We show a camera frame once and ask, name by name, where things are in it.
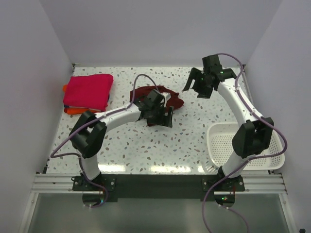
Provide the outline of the dark red t-shirt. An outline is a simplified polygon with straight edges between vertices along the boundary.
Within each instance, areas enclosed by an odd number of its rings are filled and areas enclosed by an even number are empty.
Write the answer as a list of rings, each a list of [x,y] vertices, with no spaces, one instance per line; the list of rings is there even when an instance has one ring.
[[[162,85],[158,85],[158,90],[160,93],[170,93],[171,98],[167,101],[167,105],[165,108],[165,113],[167,113],[172,106],[173,109],[179,109],[183,106],[184,101],[179,98],[179,93],[174,92],[170,89],[167,89],[166,87]],[[143,101],[144,97],[147,96],[153,89],[156,89],[155,86],[142,86],[135,89],[135,97],[134,99],[140,99]]]

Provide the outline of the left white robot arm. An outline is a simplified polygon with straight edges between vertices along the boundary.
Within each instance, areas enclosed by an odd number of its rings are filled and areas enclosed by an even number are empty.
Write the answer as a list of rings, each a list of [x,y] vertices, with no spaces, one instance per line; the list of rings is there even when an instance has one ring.
[[[87,111],[80,116],[69,134],[69,139],[81,154],[85,187],[89,190],[100,187],[101,172],[98,167],[97,153],[102,147],[105,134],[114,128],[142,119],[151,125],[171,128],[173,107],[170,106],[166,110],[170,98],[170,93],[152,90],[143,100],[136,99],[128,106],[97,114]]]

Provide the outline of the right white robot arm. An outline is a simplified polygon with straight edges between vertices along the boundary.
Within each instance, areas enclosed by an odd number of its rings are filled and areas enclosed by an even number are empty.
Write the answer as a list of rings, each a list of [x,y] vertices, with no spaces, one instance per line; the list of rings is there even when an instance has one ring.
[[[257,113],[245,93],[240,89],[238,76],[230,68],[223,68],[219,55],[202,59],[203,69],[192,68],[184,91],[193,89],[198,98],[209,99],[213,91],[226,101],[238,123],[238,131],[232,139],[233,152],[219,168],[216,184],[227,191],[234,184],[249,159],[269,148],[274,122]]]

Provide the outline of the white perforated plastic basket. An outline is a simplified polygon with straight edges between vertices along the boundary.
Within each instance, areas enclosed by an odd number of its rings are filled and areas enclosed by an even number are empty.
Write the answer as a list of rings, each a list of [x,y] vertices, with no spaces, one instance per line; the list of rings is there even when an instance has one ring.
[[[227,162],[233,152],[232,139],[238,131],[238,124],[214,123],[207,129],[207,150],[208,155],[217,167]],[[285,163],[285,155],[281,154],[271,158],[261,158],[251,161],[244,171],[276,170]]]

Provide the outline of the folded pink t-shirt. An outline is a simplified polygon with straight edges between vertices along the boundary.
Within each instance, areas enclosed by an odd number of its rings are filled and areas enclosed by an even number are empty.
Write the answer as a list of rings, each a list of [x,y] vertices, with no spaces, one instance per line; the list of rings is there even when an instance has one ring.
[[[65,90],[63,104],[105,111],[113,81],[110,74],[72,76]]]

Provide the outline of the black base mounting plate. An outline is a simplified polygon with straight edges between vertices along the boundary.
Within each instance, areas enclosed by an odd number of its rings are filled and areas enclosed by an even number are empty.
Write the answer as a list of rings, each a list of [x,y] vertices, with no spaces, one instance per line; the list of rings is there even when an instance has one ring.
[[[104,174],[92,183],[83,175],[71,178],[72,190],[82,192],[84,203],[117,202],[118,199],[199,199],[220,178],[218,175]]]

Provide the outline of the folded orange t-shirt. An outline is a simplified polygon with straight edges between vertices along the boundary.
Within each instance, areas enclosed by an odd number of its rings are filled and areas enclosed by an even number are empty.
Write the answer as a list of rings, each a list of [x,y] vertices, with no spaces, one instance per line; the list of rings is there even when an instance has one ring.
[[[75,92],[70,91],[69,94],[66,94],[67,84],[63,85],[62,91],[64,92],[64,112],[68,115],[78,115],[82,114],[85,111],[90,111],[92,113],[98,113],[99,110],[90,109],[84,107],[82,104],[85,102],[81,97]]]

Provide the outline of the aluminium extrusion rail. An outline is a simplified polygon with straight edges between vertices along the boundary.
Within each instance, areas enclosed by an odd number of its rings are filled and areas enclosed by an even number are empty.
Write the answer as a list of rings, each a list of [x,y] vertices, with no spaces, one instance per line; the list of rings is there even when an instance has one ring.
[[[37,174],[32,184],[33,193],[72,193],[73,174]],[[236,194],[287,194],[281,175],[243,174],[245,191]]]

